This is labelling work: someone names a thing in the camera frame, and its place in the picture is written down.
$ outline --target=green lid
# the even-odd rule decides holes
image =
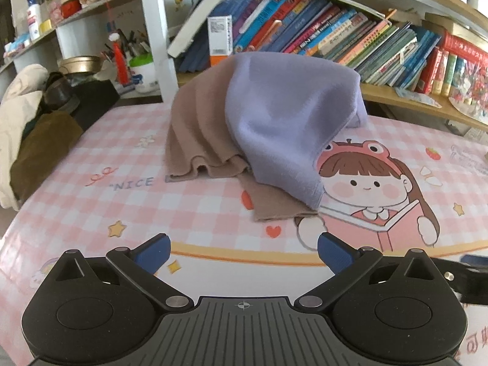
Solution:
[[[129,62],[129,66],[130,67],[144,66],[152,62],[153,62],[152,54],[147,53],[146,55],[140,55],[132,58]]]

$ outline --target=bowl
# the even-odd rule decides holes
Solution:
[[[63,74],[98,73],[102,69],[102,59],[99,56],[75,56],[64,59],[59,63],[59,71]]]

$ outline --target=yellow star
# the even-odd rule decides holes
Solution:
[[[108,226],[108,237],[118,237],[122,235],[122,232],[126,229],[126,225],[122,224],[120,220],[117,220],[114,224]]]
[[[464,214],[463,205],[454,203],[453,209],[458,214],[458,216],[462,216]]]
[[[175,260],[171,264],[168,264],[168,270],[170,274],[174,274],[179,269],[181,269],[181,266],[180,263],[178,263],[178,260]]]

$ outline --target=cartoon print bedding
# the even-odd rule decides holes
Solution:
[[[288,295],[292,301],[300,294],[296,287],[330,277],[315,251],[325,227],[354,247],[385,254],[422,247],[458,260],[488,248],[484,146],[371,117],[367,127],[343,130],[321,154],[317,171],[325,195],[317,216],[257,223],[252,200],[235,178],[164,181],[168,125],[163,104],[111,110],[16,216],[0,242],[0,345],[17,364],[31,359],[22,312],[70,248],[101,256],[165,232],[172,256],[157,275],[179,290],[207,288],[196,297]],[[245,278],[236,280],[237,273]],[[468,333],[477,334],[480,355],[487,328],[470,320],[470,329],[479,330]],[[470,340],[460,359],[476,365]]]

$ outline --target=pink checkered bedsheet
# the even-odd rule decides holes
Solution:
[[[236,179],[166,183],[169,118],[163,104],[108,112],[31,196],[1,240],[0,345],[17,364],[31,359],[20,330],[22,312],[66,249],[100,256],[166,232],[173,244],[311,253],[292,220],[254,222]],[[457,246],[488,241],[486,147],[377,117],[366,128],[342,131],[336,141],[348,138],[375,140],[410,168],[441,226],[438,251],[459,253]]]

